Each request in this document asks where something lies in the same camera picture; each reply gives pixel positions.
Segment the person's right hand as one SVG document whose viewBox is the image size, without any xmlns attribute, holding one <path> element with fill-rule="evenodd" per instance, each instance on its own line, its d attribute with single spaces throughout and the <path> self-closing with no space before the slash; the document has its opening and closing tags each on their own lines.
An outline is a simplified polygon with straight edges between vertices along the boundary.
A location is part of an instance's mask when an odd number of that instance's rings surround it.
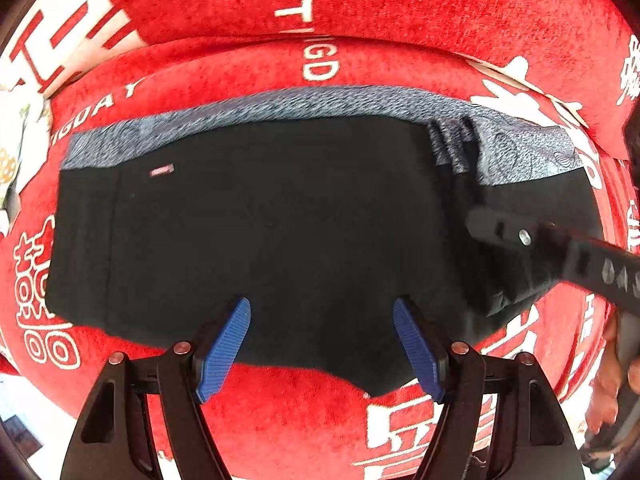
<svg viewBox="0 0 640 480">
<path fill-rule="evenodd" d="M 592 382 L 586 423 L 593 434 L 598 434 L 604 424 L 613 425 L 618 414 L 617 396 L 623 383 L 623 372 L 616 353 L 617 321 L 618 315 L 612 314 L 606 323 L 603 332 L 605 347 Z"/>
</svg>

